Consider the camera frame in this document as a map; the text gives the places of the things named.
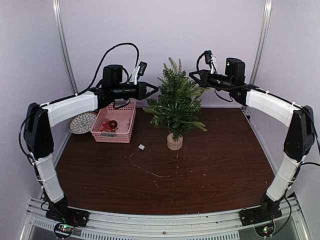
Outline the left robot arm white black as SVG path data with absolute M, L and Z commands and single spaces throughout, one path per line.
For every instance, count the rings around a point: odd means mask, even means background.
M 54 140 L 51 129 L 57 124 L 83 113 L 100 110 L 116 100 L 144 100 L 155 94 L 158 87 L 139 81 L 147 68 L 141 62 L 127 81 L 123 82 L 122 65 L 112 64 L 103 68 L 102 78 L 95 87 L 78 95 L 67 96 L 43 104 L 31 103 L 25 120 L 19 129 L 19 140 L 24 140 L 27 149 L 22 152 L 38 173 L 38 181 L 46 198 L 55 204 L 52 213 L 61 222 L 72 218 L 72 211 L 63 203 L 65 194 L 60 186 L 53 164 Z

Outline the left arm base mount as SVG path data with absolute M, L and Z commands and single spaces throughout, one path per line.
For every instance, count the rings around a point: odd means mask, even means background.
M 53 233 L 60 239 L 70 237 L 77 227 L 86 227 L 89 216 L 90 213 L 85 210 L 67 207 L 63 212 L 52 205 L 48 207 L 45 214 L 47 219 L 57 222 L 53 227 Z

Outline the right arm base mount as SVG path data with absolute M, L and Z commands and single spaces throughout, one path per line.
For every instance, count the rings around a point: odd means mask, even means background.
M 263 213 L 260 207 L 243 208 L 238 214 L 242 226 L 253 226 L 255 233 L 262 238 L 273 236 L 276 232 L 275 219 L 283 215 L 281 210 L 276 210 L 271 215 Z

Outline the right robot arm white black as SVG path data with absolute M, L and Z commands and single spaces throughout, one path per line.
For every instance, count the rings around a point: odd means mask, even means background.
M 266 221 L 276 212 L 275 204 L 294 183 L 301 165 L 318 138 L 314 128 L 313 109 L 308 105 L 300 106 L 289 102 L 255 85 L 246 84 L 246 64 L 238 58 L 226 59 L 224 74 L 217 73 L 214 57 L 205 57 L 205 62 L 210 69 L 197 69 L 189 73 L 189 77 L 200 87 L 226 91 L 231 99 L 242 106 L 259 110 L 288 128 L 283 144 L 282 163 L 261 198 L 261 206 L 256 210 L 258 219 Z

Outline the small green christmas tree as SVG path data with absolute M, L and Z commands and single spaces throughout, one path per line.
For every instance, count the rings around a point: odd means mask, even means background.
M 159 77 L 159 96 L 147 100 L 148 107 L 143 110 L 152 114 L 151 123 L 156 128 L 167 128 L 167 147 L 178 151 L 183 146 L 183 135 L 193 129 L 207 131 L 200 121 L 202 95 L 208 87 L 197 86 L 185 70 L 182 61 L 176 63 L 171 57 L 169 65 L 163 64 L 163 77 Z

